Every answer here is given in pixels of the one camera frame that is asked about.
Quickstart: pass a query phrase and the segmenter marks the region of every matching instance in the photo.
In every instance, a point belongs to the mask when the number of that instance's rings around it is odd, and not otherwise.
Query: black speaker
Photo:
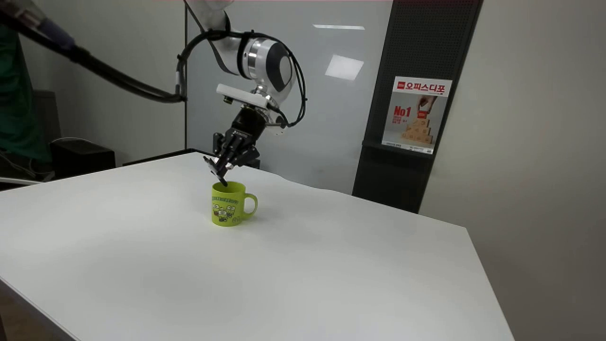
[[[50,144],[55,178],[105,171],[116,167],[113,150],[86,140],[58,140]]]

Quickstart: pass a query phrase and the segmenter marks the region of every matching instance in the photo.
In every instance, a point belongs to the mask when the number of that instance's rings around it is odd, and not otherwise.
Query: gray wall
[[[185,44],[182,2],[35,2],[97,58],[161,89],[175,88],[176,55]],[[27,38],[21,40],[33,87],[56,93],[63,136],[115,150],[118,164],[184,147],[183,104],[131,95]]]
[[[379,68],[390,1],[236,2],[227,12],[236,30],[254,29],[284,41],[299,60],[309,97],[307,116],[284,136],[265,133],[258,142],[261,168],[288,180],[350,194]],[[316,29],[313,24],[363,25],[365,30]],[[193,21],[190,38],[199,32]],[[333,55],[363,61],[354,81],[325,76]],[[216,94],[218,83],[249,90],[254,82],[228,75],[210,47],[200,45],[188,64],[188,147],[211,150],[212,134],[224,133],[238,112]],[[293,120],[297,89],[282,106]]]
[[[606,340],[604,13],[484,1],[421,207],[468,228],[517,341]]]

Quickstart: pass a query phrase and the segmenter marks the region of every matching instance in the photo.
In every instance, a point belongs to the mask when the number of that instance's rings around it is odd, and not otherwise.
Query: hand on poster
[[[427,112],[427,115],[429,115],[431,113],[431,108],[433,107],[433,103],[436,101],[436,98],[438,98],[438,96],[428,96],[428,95],[419,96],[419,101],[417,102],[417,113],[419,113],[421,107],[424,107],[425,105],[427,105],[427,109],[425,111]]]

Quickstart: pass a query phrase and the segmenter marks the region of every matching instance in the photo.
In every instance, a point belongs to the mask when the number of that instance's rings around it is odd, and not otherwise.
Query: floor
[[[11,297],[0,292],[0,316],[7,341],[58,341]]]

